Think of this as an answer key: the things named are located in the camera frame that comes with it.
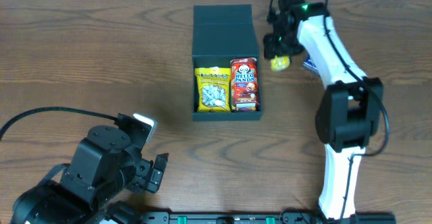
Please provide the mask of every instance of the yellow candy bag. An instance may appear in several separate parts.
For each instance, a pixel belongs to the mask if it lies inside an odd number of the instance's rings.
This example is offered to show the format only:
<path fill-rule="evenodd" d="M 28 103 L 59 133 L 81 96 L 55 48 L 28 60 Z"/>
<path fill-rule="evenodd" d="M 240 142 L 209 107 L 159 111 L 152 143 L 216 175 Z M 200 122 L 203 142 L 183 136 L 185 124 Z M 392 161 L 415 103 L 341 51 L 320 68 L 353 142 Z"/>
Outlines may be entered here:
<path fill-rule="evenodd" d="M 229 113 L 230 68 L 195 68 L 200 94 L 198 112 Z"/>

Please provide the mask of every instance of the red snack box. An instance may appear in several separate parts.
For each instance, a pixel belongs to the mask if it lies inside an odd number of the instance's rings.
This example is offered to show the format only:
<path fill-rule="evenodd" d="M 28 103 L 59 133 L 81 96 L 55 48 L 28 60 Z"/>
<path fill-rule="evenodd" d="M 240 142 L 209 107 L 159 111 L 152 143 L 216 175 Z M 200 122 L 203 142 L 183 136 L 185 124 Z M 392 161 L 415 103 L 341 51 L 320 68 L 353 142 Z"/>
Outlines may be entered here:
<path fill-rule="evenodd" d="M 231 60 L 232 111 L 256 111 L 259 105 L 257 59 Z"/>

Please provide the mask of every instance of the yellow object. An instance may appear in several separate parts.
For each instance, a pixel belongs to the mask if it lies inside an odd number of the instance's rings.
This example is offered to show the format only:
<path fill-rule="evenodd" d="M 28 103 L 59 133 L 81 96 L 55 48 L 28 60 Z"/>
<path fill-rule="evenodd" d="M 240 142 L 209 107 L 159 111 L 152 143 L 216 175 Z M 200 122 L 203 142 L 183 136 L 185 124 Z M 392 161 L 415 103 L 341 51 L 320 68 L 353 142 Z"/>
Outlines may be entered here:
<path fill-rule="evenodd" d="M 230 68 L 195 68 L 200 94 L 198 112 L 229 113 Z"/>
<path fill-rule="evenodd" d="M 281 70 L 284 70 L 288 68 L 291 64 L 291 59 L 288 56 L 282 56 L 278 57 L 275 56 L 273 59 L 270 60 L 271 62 L 271 70 L 274 72 L 280 72 Z"/>

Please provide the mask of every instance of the dark green box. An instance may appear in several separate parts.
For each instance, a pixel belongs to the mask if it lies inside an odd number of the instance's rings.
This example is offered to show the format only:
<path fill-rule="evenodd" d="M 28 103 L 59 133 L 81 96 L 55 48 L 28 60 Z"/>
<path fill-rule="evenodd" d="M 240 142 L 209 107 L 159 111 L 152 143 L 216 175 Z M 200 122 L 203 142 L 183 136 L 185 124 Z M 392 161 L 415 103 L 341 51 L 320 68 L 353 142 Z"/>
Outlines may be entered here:
<path fill-rule="evenodd" d="M 255 112 L 197 113 L 199 93 L 195 68 L 230 68 L 235 58 L 257 59 L 260 105 Z M 194 38 L 192 63 L 194 67 L 193 121 L 259 120 L 263 114 L 263 91 L 260 87 L 259 48 L 252 24 L 251 5 L 196 5 L 194 6 Z"/>

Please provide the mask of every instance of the snack package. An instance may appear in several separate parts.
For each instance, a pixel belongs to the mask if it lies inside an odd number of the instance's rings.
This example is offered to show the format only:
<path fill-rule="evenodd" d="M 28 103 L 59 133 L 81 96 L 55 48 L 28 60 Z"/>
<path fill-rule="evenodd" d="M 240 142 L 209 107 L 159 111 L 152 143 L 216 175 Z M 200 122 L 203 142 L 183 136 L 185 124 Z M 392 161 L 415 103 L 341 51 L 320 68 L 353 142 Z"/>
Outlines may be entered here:
<path fill-rule="evenodd" d="M 231 60 L 231 107 L 233 112 L 256 111 L 259 105 L 257 59 Z"/>
<path fill-rule="evenodd" d="M 231 112 L 229 106 L 230 69 L 195 68 L 196 82 L 200 94 L 198 112 Z"/>

